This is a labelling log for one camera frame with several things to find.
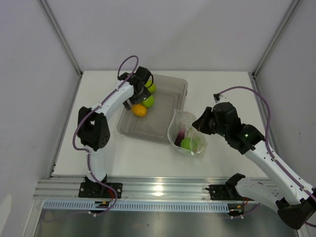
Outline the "orange fruit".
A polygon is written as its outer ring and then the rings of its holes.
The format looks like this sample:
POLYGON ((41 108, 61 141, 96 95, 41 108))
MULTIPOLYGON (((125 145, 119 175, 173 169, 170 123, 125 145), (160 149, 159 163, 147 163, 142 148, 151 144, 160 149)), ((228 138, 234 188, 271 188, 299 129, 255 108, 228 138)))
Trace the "orange fruit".
POLYGON ((131 110, 138 117, 144 117, 147 114, 147 108, 142 104, 134 105, 131 110))

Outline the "green custard apple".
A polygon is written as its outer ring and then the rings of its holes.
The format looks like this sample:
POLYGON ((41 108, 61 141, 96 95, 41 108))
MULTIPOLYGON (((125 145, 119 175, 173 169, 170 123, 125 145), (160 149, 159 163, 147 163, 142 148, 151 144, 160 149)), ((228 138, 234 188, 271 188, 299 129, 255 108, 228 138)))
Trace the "green custard apple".
POLYGON ((188 151, 194 152, 197 148, 197 143, 192 138, 184 138, 181 141, 180 147, 188 151))

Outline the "clear dotted zip bag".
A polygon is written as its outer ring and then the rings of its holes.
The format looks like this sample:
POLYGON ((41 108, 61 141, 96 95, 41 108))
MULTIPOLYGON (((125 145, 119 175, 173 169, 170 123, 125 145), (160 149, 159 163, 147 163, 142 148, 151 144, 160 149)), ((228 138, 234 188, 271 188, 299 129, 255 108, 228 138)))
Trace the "clear dotted zip bag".
POLYGON ((196 116, 192 113, 174 109, 167 138, 178 153, 202 158, 207 148, 207 141, 205 136, 192 126, 196 120, 196 116))

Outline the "purple eggplant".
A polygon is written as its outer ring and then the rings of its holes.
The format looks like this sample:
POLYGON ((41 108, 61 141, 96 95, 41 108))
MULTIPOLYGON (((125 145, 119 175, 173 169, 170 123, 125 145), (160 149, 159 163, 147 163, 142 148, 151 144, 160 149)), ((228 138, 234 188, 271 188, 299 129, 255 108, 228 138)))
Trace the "purple eggplant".
POLYGON ((174 142, 174 144, 177 146, 177 147, 180 147, 181 146, 181 142, 184 140, 185 138, 185 133, 186 133, 186 130, 184 128, 181 128, 178 132, 178 135, 176 137, 176 140, 174 142))

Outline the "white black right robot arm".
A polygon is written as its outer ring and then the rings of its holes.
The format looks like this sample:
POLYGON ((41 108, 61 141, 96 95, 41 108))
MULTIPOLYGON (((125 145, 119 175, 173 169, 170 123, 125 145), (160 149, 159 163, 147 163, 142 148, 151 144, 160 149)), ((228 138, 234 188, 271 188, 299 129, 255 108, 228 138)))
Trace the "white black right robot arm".
POLYGON ((226 182, 225 192, 229 198, 241 196, 259 202, 275 211, 287 226, 295 230, 306 224, 315 213, 315 188, 307 183, 298 184, 300 178, 271 150, 257 128, 241 122, 231 103, 207 107, 192 126, 204 134, 222 136, 230 147, 254 162, 276 185, 272 189, 237 173, 226 182))

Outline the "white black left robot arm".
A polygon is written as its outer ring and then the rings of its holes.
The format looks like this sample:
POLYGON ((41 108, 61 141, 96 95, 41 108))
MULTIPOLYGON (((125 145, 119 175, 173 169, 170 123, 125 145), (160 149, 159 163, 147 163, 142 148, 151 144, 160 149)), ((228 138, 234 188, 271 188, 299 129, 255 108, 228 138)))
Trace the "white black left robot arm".
POLYGON ((124 105, 126 110, 150 97, 146 88, 152 73, 143 67, 118 76, 115 89, 98 105, 81 107, 74 138, 79 138, 82 150, 88 154, 88 173, 80 185, 80 198, 119 198, 122 185, 107 183, 104 148, 110 139, 108 121, 124 105))

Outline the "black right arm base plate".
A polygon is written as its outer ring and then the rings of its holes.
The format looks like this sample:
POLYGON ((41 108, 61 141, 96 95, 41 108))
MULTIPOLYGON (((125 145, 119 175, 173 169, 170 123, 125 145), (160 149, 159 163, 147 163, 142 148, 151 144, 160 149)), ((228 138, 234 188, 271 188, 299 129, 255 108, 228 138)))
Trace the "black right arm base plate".
POLYGON ((228 201, 253 201, 249 197, 242 197, 239 195, 234 187, 227 185, 208 185, 205 190, 209 192, 211 200, 228 200, 228 201))

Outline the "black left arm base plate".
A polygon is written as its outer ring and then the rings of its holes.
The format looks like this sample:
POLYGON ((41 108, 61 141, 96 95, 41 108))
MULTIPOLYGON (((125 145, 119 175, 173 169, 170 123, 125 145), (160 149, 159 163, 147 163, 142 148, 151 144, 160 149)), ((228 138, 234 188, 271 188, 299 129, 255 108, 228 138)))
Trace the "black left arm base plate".
MULTIPOLYGON (((123 183, 108 183, 112 189, 117 192, 118 198, 121 198, 123 183)), ((79 188, 79 198, 115 198, 113 190, 106 188, 94 182, 82 182, 79 188)))

